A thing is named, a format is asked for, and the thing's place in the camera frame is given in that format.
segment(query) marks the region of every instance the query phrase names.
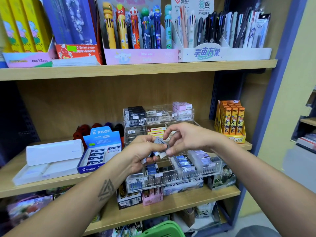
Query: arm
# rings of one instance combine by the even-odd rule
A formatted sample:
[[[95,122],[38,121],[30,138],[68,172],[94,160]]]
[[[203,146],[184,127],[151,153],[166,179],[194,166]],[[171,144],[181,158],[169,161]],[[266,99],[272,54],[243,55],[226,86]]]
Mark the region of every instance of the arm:
[[[283,237],[316,236],[316,194],[276,170],[226,136],[188,123],[171,125],[177,131],[167,150],[173,155],[186,149],[215,152],[244,184]]]
[[[138,136],[122,152],[78,183],[64,195],[8,232],[11,236],[82,236],[93,217],[128,175],[141,170],[140,160],[152,151],[166,149],[151,143],[152,135]],[[157,157],[146,159],[148,163]]]

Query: floor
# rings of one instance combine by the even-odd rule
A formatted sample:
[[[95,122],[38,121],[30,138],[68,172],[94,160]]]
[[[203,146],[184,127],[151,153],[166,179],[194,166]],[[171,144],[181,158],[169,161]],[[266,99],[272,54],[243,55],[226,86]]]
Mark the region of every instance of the floor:
[[[238,218],[235,228],[233,230],[228,231],[227,233],[223,232],[217,235],[213,235],[212,237],[235,237],[239,230],[251,225],[262,225],[276,231],[276,229],[273,227],[267,216],[261,212],[255,215],[249,215],[243,218]]]

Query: person's left hand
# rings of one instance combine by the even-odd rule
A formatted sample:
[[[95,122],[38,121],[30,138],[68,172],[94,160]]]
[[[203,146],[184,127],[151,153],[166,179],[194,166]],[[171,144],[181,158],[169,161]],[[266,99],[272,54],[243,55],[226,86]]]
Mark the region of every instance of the person's left hand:
[[[140,162],[146,158],[151,152],[162,151],[167,148],[167,145],[153,143],[156,137],[152,135],[139,135],[137,136],[127,147],[124,148],[125,156],[130,157],[130,172],[131,174],[137,173],[143,168],[143,164]],[[146,164],[151,164],[158,161],[157,156],[147,157]]]

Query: pink pen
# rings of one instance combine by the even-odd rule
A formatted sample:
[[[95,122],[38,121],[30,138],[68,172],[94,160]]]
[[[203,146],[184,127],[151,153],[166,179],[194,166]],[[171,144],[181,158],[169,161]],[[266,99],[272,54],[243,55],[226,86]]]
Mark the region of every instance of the pink pen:
[[[186,15],[185,15],[185,6],[180,6],[180,18],[181,18],[181,28],[182,28],[182,35],[183,35],[183,47],[188,48],[188,39],[186,37]]]

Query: green shopping basket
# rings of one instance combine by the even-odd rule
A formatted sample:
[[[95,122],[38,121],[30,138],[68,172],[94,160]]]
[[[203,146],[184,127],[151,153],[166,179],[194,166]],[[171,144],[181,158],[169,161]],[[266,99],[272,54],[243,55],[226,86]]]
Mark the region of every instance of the green shopping basket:
[[[180,226],[171,220],[164,221],[140,235],[140,237],[185,237]]]

